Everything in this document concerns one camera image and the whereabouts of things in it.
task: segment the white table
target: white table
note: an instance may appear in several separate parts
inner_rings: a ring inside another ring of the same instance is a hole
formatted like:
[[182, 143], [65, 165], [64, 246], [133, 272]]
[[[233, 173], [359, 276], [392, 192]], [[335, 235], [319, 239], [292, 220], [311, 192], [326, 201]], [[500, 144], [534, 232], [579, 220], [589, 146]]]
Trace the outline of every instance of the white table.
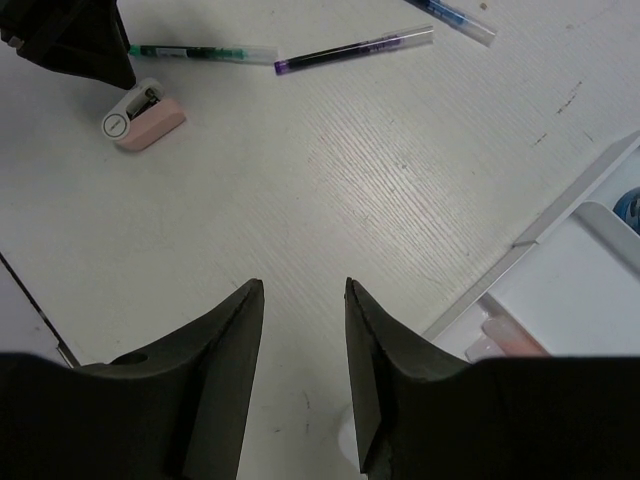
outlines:
[[596, 156], [640, 125], [637, 0], [457, 0], [486, 49], [402, 0], [122, 0], [134, 43], [285, 57], [434, 23], [436, 44], [277, 78], [139, 61], [189, 121], [139, 155], [122, 93], [0, 49], [0, 251], [83, 363], [266, 283], [239, 478], [352, 479], [343, 290], [423, 331]]

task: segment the white container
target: white container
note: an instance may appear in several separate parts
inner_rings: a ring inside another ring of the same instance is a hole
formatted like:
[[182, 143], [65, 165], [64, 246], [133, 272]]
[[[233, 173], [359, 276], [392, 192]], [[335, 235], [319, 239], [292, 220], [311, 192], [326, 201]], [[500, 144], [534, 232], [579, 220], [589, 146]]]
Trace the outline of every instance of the white container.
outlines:
[[[482, 325], [506, 317], [550, 355], [640, 355], [640, 235], [613, 213], [640, 187], [639, 147], [640, 132], [609, 147], [423, 337], [465, 360], [500, 354]], [[357, 466], [353, 430], [341, 449]]]

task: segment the black object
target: black object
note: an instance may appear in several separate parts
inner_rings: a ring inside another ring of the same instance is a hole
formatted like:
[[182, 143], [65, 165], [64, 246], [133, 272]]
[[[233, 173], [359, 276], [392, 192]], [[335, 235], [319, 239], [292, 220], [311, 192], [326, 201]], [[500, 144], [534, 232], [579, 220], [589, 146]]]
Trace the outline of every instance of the black object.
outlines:
[[0, 355], [0, 478], [236, 478], [263, 307], [252, 280], [110, 365]]
[[360, 467], [374, 480], [637, 479], [640, 359], [468, 365], [356, 281], [346, 335]]
[[0, 0], [0, 30], [19, 56], [48, 70], [136, 84], [116, 0]]

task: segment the dark stain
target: dark stain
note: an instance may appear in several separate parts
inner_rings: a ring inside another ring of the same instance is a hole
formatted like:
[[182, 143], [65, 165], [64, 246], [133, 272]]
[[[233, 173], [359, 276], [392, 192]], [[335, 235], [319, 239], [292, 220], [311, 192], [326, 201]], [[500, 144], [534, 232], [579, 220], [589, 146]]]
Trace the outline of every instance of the dark stain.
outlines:
[[540, 142], [542, 142], [542, 140], [544, 140], [545, 138], [547, 138], [547, 133], [545, 133], [544, 135], [542, 135], [538, 140], [536, 140], [536, 143], [534, 143], [533, 145], [531, 145], [532, 147], [535, 147], [537, 145], [540, 144]]
[[578, 96], [578, 90], [580, 90], [580, 87], [582, 86], [582, 80], [580, 80], [575, 87], [573, 87], [571, 89], [571, 97], [569, 97], [569, 100], [567, 100], [567, 103], [565, 103], [563, 106], [561, 106], [558, 111], [556, 112], [557, 115], [560, 115], [562, 112], [564, 112], [567, 108], [569, 108], [569, 105], [571, 105], [573, 103], [573, 101], [576, 99], [576, 97]]
[[304, 390], [302, 391], [302, 394], [304, 395], [304, 399], [307, 402], [307, 410], [311, 410], [311, 402], [309, 401], [309, 395], [307, 395], [307, 392], [305, 392]]

